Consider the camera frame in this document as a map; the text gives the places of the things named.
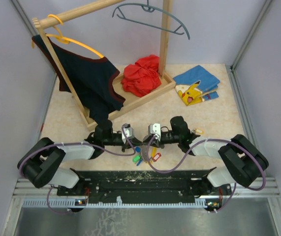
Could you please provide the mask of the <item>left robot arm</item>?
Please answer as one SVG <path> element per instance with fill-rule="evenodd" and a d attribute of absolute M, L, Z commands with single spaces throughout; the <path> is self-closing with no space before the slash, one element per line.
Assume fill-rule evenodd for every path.
<path fill-rule="evenodd" d="M 36 188 L 46 185 L 68 188 L 75 195 L 84 192 L 85 183 L 80 180 L 75 170 L 61 168 L 63 162 L 71 160 L 92 160 L 104 152 L 116 156 L 125 154 L 126 149 L 142 145 L 134 135 L 130 124 L 124 124 L 121 131 L 114 132 L 110 120 L 105 120 L 95 127 L 87 139 L 77 143 L 54 143 L 49 138 L 40 139 L 18 162 L 21 176 L 28 179 Z"/>

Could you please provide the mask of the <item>steel key organizer yellow handle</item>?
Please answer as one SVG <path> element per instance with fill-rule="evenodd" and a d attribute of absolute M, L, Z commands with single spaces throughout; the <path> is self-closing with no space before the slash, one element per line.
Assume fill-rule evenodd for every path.
<path fill-rule="evenodd" d="M 141 146 L 140 147 L 142 152 L 141 152 L 141 156 L 142 159 L 140 161 L 138 161 L 136 164 L 136 166 L 139 166 L 142 163 L 146 163 L 146 164 L 153 164 L 154 162 L 152 161 L 152 157 L 155 156 L 157 152 L 157 148 L 153 147 L 151 151 L 147 150 L 147 146 Z"/>

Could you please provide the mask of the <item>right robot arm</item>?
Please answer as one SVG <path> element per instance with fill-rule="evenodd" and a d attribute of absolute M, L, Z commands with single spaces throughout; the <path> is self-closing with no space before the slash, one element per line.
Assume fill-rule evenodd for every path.
<path fill-rule="evenodd" d="M 206 139 L 189 130 L 182 116 L 171 118 L 170 124 L 168 131 L 163 131 L 159 123 L 149 125 L 143 145 L 163 148 L 177 144 L 185 155 L 221 159 L 224 166 L 210 170 L 202 183 L 207 194 L 215 194 L 220 186 L 231 183 L 248 188 L 258 177 L 265 178 L 269 162 L 244 135 L 237 134 L 230 140 Z"/>

